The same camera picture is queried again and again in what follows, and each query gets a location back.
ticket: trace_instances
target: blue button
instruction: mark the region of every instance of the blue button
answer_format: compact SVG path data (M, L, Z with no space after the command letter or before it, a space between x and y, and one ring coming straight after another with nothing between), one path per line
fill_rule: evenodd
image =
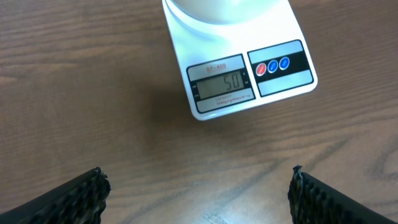
M272 60L268 64L268 72L274 73L278 69L278 62L276 60Z
M281 70L286 70L286 68L290 65L290 59L288 57L283 57L280 61L279 61L279 68Z

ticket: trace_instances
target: white scale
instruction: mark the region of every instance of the white scale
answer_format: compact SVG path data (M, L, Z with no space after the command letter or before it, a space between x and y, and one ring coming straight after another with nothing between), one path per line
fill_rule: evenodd
M288 0L238 24L163 8L193 116L207 120L313 90L317 73Z

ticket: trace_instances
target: red button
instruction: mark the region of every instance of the red button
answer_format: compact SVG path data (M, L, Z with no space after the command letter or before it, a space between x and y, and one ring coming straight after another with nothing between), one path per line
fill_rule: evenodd
M256 73L257 76L262 76L263 74L265 74L267 71L267 65L265 65L265 63L260 63L259 65L257 65L256 68Z

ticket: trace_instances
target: wooden surface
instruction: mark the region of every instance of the wooden surface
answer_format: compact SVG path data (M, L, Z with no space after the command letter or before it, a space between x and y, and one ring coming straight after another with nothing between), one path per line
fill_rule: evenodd
M160 0L0 2L0 212L100 166L103 223L291 223L296 164L398 221L398 1L292 0L319 84L190 114Z

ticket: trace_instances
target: digital display screen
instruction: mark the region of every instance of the digital display screen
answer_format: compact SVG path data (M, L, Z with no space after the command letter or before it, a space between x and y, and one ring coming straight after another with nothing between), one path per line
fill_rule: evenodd
M244 88L241 72L232 72L197 82L201 99Z

